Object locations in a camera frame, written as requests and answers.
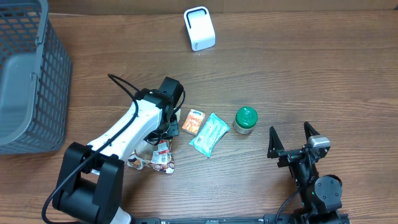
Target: green jar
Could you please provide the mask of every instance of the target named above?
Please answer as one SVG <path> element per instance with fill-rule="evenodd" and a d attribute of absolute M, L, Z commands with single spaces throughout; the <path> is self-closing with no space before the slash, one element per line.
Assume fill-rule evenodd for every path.
<path fill-rule="evenodd" d="M 250 133 L 257 123 L 257 112 L 250 106 L 244 106 L 238 110 L 233 126 L 241 134 Z"/>

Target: food package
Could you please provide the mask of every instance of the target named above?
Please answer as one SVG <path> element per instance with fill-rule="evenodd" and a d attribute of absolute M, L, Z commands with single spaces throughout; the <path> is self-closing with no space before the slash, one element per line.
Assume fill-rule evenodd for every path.
<path fill-rule="evenodd" d="M 142 141 L 127 160 L 129 167 L 142 170 L 144 166 L 166 174 L 174 173 L 174 158 L 171 140 L 163 140 L 157 146 Z"/>
<path fill-rule="evenodd" d="M 185 120 L 182 125 L 182 129 L 193 135 L 197 135 L 202 121 L 205 119 L 205 114 L 197 111 L 191 110 L 188 114 L 187 120 Z"/>

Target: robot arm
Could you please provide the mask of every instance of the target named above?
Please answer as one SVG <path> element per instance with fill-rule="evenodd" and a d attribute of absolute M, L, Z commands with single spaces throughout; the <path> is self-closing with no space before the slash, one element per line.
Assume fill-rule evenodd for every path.
<path fill-rule="evenodd" d="M 143 141 L 148 134 L 155 131 L 162 121 L 162 109 L 156 107 L 155 104 L 146 100 L 137 100 L 139 111 L 138 116 L 134 122 L 116 138 L 111 145 L 107 146 L 101 151 L 102 155 L 112 156 L 117 155 L 120 160 L 126 162 L 127 158 L 134 152 L 138 144 Z M 114 136 L 135 113 L 136 106 L 131 103 L 128 112 L 107 132 L 99 138 L 88 143 L 92 146 L 91 150 L 96 151 L 104 142 L 111 136 Z"/>
<path fill-rule="evenodd" d="M 280 215 L 284 203 L 277 215 L 265 216 L 266 224 L 349 224 L 348 215 L 338 212 L 343 206 L 343 183 L 335 175 L 319 177 L 315 167 L 315 163 L 330 150 L 330 140 L 319 134 L 308 122 L 304 123 L 304 131 L 307 143 L 300 149 L 285 151 L 275 128 L 269 130 L 267 156 L 271 159 L 279 158 L 278 167 L 289 167 L 298 188 L 293 195 L 300 194 L 303 208 L 296 209 L 293 215 Z"/>
<path fill-rule="evenodd" d="M 180 106 L 175 107 L 183 92 L 178 81 L 166 77 L 158 90 L 138 91 L 135 95 L 137 104 L 132 103 L 127 113 L 102 136 L 86 146 L 72 143 L 65 151 L 57 188 L 65 179 L 69 180 L 54 195 L 53 207 L 83 223 L 132 223 L 132 216 L 119 207 L 124 165 L 141 141 L 158 139 L 159 142 L 178 135 L 175 113 Z M 137 110 L 136 105 L 137 116 L 126 127 Z M 111 144 L 95 153 L 122 128 L 125 130 Z M 81 172 L 99 175 L 97 183 L 82 178 L 81 172 L 71 177 L 91 155 L 95 155 L 94 159 L 87 162 Z"/>

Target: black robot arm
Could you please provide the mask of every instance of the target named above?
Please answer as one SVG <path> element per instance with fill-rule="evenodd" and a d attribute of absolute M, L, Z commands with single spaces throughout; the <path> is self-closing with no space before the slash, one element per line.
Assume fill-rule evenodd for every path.
<path fill-rule="evenodd" d="M 319 177 L 315 163 L 330 150 L 330 140 L 319 134 L 308 122 L 304 123 L 307 143 L 300 149 L 285 151 L 274 127 L 269 130 L 268 158 L 279 158 L 278 167 L 289 167 L 303 208 L 293 215 L 266 215 L 266 223 L 277 224 L 343 224 L 347 215 L 340 215 L 342 182 L 335 175 Z"/>

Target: orange snack package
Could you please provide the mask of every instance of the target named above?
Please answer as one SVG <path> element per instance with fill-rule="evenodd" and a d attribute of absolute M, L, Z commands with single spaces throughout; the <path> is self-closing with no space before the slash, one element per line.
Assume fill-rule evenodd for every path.
<path fill-rule="evenodd" d="M 188 133 L 197 135 L 204 119 L 204 113 L 197 110 L 191 110 L 188 114 L 187 120 L 185 120 L 184 125 L 182 126 L 182 129 Z"/>

